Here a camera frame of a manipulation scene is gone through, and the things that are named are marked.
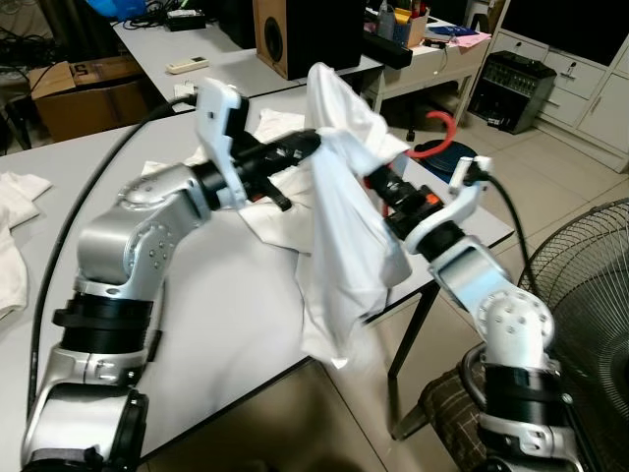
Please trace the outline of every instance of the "electric fan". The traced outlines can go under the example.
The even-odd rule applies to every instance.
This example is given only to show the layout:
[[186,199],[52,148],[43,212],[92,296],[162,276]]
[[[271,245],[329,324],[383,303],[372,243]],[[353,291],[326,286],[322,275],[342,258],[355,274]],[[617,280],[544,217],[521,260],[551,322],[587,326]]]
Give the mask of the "electric fan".
[[[551,355],[604,471],[629,471],[629,199],[598,206],[531,258],[553,313]],[[523,273],[520,286],[531,290]]]

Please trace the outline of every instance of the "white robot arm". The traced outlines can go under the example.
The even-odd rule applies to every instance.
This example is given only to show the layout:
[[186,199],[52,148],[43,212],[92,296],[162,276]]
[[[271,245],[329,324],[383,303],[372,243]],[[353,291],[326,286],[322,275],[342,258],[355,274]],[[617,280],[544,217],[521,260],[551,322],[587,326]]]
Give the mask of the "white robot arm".
[[[247,111],[247,101],[232,88],[207,80],[197,116],[210,161],[135,180],[82,233],[75,296],[55,313],[53,322],[64,334],[52,348],[29,417],[25,471],[135,470],[148,399],[134,386],[146,364],[152,302],[177,244],[209,221],[212,210],[240,207],[246,198],[269,196],[280,208],[290,207],[268,176],[297,165],[320,143],[315,132],[305,131],[262,145],[244,132]],[[389,226],[411,254],[430,262],[435,280],[472,314],[486,341],[487,410],[480,433],[495,451],[488,467],[505,467],[487,470],[572,463],[580,471],[574,435],[557,409],[558,367],[544,353],[553,333],[550,313],[457,226],[474,212],[484,187],[468,182],[469,176],[488,166],[486,158],[463,161],[449,206],[387,167],[368,178],[395,209]]]

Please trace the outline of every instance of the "brown chair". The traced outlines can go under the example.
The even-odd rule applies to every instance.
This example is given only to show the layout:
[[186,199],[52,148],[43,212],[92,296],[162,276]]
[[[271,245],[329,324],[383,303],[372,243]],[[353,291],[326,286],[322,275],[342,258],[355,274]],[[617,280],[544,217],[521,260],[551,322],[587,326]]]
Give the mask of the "brown chair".
[[[550,236],[530,259],[540,298],[555,319],[551,356],[573,397],[582,463],[629,471],[629,199],[592,208]],[[518,285],[530,290],[522,274]],[[429,383],[392,431],[403,440],[430,423],[458,467],[485,460],[477,435],[485,408],[484,345]]]

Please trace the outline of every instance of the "white table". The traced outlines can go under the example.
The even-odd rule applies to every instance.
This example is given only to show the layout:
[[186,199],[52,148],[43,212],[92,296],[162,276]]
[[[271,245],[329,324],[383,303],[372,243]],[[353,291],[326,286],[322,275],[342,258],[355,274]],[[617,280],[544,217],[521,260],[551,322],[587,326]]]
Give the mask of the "white table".
[[[252,100],[248,129],[259,110],[303,112],[305,88]],[[41,368],[61,329],[52,311],[72,296],[75,250],[81,228],[109,208],[118,189],[139,175],[150,159],[174,162],[197,147],[194,114],[149,124],[103,175],[80,213],[53,278],[41,336]],[[0,159],[0,172],[35,173],[54,187],[37,199],[37,218],[13,231],[29,270],[29,305],[0,321],[0,472],[18,470],[25,427],[30,325],[34,301],[50,249],[67,210],[87,176],[125,129],[40,147]],[[423,168],[409,166],[408,177],[445,195],[445,184]],[[480,209],[465,225],[486,244],[511,233]],[[171,442],[227,405],[284,375],[305,359],[299,349],[302,298],[293,274],[296,255],[262,244],[234,212],[220,211],[178,248],[169,272],[170,291],[157,362],[140,384],[150,398],[143,454]],[[412,276],[395,287],[391,304],[430,282],[426,263],[411,259]]]
[[[428,23],[427,28],[440,26],[451,24],[437,20]],[[382,101],[387,98],[450,81],[462,81],[459,102],[454,112],[454,119],[458,123],[467,108],[474,77],[483,65],[490,42],[488,38],[471,48],[447,46],[445,50],[423,45],[414,47],[409,66],[400,70],[384,67],[372,77],[369,84],[365,84],[363,95],[372,100],[373,110],[379,112]]]
[[[203,77],[234,85],[247,97],[306,83],[306,78],[285,80],[257,58],[255,49],[241,49],[218,25],[173,32],[166,27],[129,30],[121,24],[115,26],[114,31],[166,99],[173,98],[175,84],[197,84]],[[166,64],[196,56],[205,57],[209,67],[175,76],[166,72]],[[362,56],[357,67],[338,71],[338,74],[363,72],[381,66],[381,63]]]

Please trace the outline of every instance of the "floor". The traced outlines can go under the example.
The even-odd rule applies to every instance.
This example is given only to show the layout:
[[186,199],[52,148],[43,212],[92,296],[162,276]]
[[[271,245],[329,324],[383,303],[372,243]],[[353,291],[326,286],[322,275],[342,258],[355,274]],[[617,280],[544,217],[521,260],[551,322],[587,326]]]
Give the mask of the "floor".
[[[418,129],[417,143],[442,137],[433,123],[420,122]],[[392,131],[405,139],[405,130]],[[456,140],[493,157],[494,175],[520,212],[531,251],[590,207],[629,197],[626,174],[538,130],[511,136],[468,115]],[[17,150],[13,143],[9,152]],[[484,207],[510,223],[493,189]],[[515,238],[493,251],[517,280],[523,264]],[[430,427],[405,442],[387,433],[386,368],[416,304],[417,299],[410,300],[372,326],[384,346],[381,363],[346,372],[311,362],[161,452],[142,471],[254,472],[266,469],[250,461],[263,460],[282,472],[455,472]],[[408,411],[429,381],[478,342],[469,316],[439,295],[399,376],[401,411]]]

